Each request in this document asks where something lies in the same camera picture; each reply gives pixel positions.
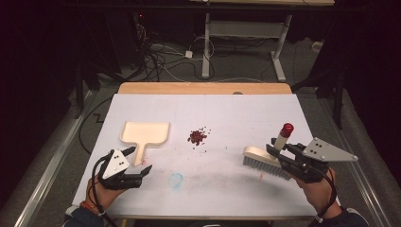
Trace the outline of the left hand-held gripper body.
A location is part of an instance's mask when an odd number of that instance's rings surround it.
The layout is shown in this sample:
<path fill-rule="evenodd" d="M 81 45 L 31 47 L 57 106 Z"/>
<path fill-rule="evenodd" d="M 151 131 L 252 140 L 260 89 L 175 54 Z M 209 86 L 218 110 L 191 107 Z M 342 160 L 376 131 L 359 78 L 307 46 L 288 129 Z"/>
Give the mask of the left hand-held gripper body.
<path fill-rule="evenodd" d="M 98 180 L 105 188 L 111 190 L 139 188 L 142 180 L 137 181 L 135 179 L 136 174 L 125 173 L 130 164 L 127 156 L 124 156 L 121 151 L 119 149 L 112 149 L 105 156 L 105 161 L 98 173 Z"/>

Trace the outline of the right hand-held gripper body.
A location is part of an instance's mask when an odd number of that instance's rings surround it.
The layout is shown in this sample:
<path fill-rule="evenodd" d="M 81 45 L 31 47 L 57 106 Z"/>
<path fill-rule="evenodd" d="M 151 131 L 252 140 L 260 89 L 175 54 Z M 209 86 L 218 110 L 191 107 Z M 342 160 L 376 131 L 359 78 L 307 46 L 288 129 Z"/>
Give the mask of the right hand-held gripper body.
<path fill-rule="evenodd" d="M 302 154 L 280 159 L 282 168 L 305 183 L 319 183 L 326 175 L 330 162 L 356 162 L 358 157 L 319 138 L 314 138 Z"/>

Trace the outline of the cream brush with red cap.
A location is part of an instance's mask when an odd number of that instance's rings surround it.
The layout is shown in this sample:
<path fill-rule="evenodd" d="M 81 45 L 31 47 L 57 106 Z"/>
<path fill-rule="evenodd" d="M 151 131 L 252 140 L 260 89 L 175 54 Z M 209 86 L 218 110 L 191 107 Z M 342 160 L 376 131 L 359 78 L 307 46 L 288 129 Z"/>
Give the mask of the cream brush with red cap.
<path fill-rule="evenodd" d="M 272 147 L 278 152 L 281 152 L 293 130 L 294 127 L 292 124 L 285 123 L 272 143 Z M 278 159 L 261 148 L 245 147 L 243 150 L 243 165 L 269 173 L 270 175 L 287 181 L 290 179 L 288 174 L 281 168 Z"/>

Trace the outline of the cream dustpan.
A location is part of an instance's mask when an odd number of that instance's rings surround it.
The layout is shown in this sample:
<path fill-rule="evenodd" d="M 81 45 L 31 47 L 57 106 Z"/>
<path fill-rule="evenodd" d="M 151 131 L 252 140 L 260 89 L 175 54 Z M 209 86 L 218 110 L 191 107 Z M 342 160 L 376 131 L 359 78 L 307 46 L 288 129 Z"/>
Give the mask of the cream dustpan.
<path fill-rule="evenodd" d="M 148 146 L 160 146 L 166 141 L 169 126 L 168 122 L 126 122 L 124 124 L 120 140 L 125 144 L 136 146 L 136 154 L 132 160 L 133 166 L 140 166 L 143 163 Z"/>

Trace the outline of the pile of red beans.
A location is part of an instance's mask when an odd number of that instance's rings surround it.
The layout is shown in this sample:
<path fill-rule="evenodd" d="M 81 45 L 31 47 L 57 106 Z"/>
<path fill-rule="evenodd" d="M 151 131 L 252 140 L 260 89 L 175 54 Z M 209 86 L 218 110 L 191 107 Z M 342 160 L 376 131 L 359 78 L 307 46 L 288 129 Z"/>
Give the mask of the pile of red beans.
<path fill-rule="evenodd" d="M 191 145 L 193 150 L 197 150 L 200 152 L 206 152 L 205 142 L 210 137 L 211 130 L 207 127 L 201 127 L 195 130 L 192 130 L 188 137 L 187 142 Z"/>

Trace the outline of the person's left hand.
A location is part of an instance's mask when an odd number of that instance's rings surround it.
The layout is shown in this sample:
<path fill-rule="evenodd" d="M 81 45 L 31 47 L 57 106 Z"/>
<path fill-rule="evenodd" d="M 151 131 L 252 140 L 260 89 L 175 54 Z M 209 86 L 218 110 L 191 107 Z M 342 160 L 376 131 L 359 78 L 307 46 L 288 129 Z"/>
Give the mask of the person's left hand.
<path fill-rule="evenodd" d="M 102 207 L 102 210 L 107 210 L 114 202 L 114 200 L 121 194 L 126 192 L 126 189 L 111 190 L 105 188 L 98 182 L 97 178 L 90 179 L 87 183 L 86 198 L 88 203 Z"/>

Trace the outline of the person's right hand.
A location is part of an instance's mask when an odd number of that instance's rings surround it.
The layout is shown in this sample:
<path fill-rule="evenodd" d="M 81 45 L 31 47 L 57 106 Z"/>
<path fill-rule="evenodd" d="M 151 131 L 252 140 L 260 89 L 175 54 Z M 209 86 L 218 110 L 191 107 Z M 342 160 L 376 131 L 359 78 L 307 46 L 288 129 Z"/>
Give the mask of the person's right hand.
<path fill-rule="evenodd" d="M 320 213 L 329 204 L 332 187 L 327 180 L 321 180 L 319 183 L 305 183 L 294 177 L 294 180 L 305 193 L 306 200 Z M 323 215 L 323 219 L 334 218 L 342 212 L 340 206 L 334 201 Z"/>

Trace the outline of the orange wristband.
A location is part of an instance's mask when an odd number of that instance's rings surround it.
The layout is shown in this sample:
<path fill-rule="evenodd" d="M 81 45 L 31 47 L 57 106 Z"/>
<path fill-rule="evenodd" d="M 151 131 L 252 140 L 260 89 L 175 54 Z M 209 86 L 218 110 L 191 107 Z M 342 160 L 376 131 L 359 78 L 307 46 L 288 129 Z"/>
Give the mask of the orange wristband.
<path fill-rule="evenodd" d="M 96 206 L 93 205 L 93 204 L 91 204 L 91 203 L 88 203 L 87 201 L 82 201 L 79 205 L 80 205 L 81 207 L 83 207 L 83 208 L 85 208 L 85 209 L 87 209 L 87 210 L 93 212 L 95 215 L 98 215 L 98 214 L 99 214 L 99 212 L 98 212 Z"/>

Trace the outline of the black stand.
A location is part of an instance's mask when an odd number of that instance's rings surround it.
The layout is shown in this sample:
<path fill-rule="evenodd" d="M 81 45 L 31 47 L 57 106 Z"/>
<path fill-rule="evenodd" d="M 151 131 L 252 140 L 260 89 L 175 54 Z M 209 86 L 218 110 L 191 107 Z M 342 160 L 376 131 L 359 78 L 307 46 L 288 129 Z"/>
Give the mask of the black stand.
<path fill-rule="evenodd" d="M 83 115 L 84 111 L 84 85 L 89 91 L 97 92 L 100 89 L 99 74 L 104 75 L 107 79 L 116 82 L 125 82 L 126 79 L 117 73 L 100 66 L 93 61 L 80 62 L 75 69 L 75 93 L 76 93 L 76 113 L 75 118 Z"/>
<path fill-rule="evenodd" d="M 309 76 L 301 82 L 295 83 L 290 87 L 292 92 L 304 87 L 314 87 L 317 98 L 333 97 L 333 120 L 339 130 L 341 125 L 341 109 L 343 98 L 344 74 L 342 71 L 328 69 L 316 76 Z"/>

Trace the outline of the white table mat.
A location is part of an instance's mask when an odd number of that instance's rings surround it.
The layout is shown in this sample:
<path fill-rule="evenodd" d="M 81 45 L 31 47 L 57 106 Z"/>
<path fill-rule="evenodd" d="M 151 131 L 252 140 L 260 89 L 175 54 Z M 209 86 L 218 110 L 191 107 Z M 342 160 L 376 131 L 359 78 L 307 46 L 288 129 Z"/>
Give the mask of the white table mat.
<path fill-rule="evenodd" d="M 309 218 L 315 211 L 294 181 L 286 181 L 242 164 L 243 149 L 263 148 L 285 123 L 291 143 L 312 139 L 295 95 L 116 95 L 89 159 L 74 203 L 85 197 L 95 162 L 120 140 L 125 122 L 168 122 L 166 142 L 147 148 L 152 166 L 138 189 L 109 208 L 122 218 Z M 207 151 L 187 142 L 192 130 L 211 130 Z"/>

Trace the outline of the metal floor rail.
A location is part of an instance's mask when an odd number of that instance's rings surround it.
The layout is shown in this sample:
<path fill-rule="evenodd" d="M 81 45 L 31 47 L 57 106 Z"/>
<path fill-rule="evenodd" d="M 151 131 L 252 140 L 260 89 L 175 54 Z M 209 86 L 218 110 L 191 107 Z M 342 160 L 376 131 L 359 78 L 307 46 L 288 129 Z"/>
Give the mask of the metal floor rail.
<path fill-rule="evenodd" d="M 84 93 L 83 107 L 80 109 L 76 103 L 68 111 L 28 167 L 23 179 L 18 184 L 18 188 L 26 195 L 16 195 L 24 200 L 24 208 L 12 227 L 31 227 L 61 169 L 68 148 L 96 96 L 97 91 Z"/>
<path fill-rule="evenodd" d="M 323 104 L 330 124 L 339 138 L 340 145 L 355 154 L 358 161 L 349 163 L 352 179 L 363 203 L 358 211 L 368 210 L 366 218 L 373 227 L 394 227 L 395 213 L 392 200 L 398 197 L 398 185 L 378 154 L 372 140 L 358 118 L 353 105 L 345 105 L 340 111 L 340 122 L 333 108 Z"/>

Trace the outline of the white desk frame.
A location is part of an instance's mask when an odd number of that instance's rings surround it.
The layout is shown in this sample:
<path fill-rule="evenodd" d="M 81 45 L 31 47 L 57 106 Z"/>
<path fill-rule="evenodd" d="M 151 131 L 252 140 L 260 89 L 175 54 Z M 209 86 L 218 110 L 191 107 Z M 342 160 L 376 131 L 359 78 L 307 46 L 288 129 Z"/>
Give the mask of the white desk frame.
<path fill-rule="evenodd" d="M 295 9 L 296 7 L 319 8 L 333 7 L 335 0 L 191 0 L 192 2 L 202 2 L 206 7 L 216 7 L 218 4 L 228 4 L 229 6 L 256 6 L 256 7 L 283 7 L 284 9 Z M 202 55 L 201 77 L 211 78 L 212 63 L 211 57 L 215 46 L 212 37 L 239 37 L 239 38 L 264 38 L 277 39 L 276 48 L 270 52 L 270 60 L 275 70 L 275 75 L 280 82 L 285 82 L 280 55 L 288 34 L 292 19 L 292 13 L 287 13 L 282 22 L 251 22 L 251 21 L 229 21 L 223 19 L 212 19 L 211 13 L 205 13 L 204 23 L 204 48 Z"/>

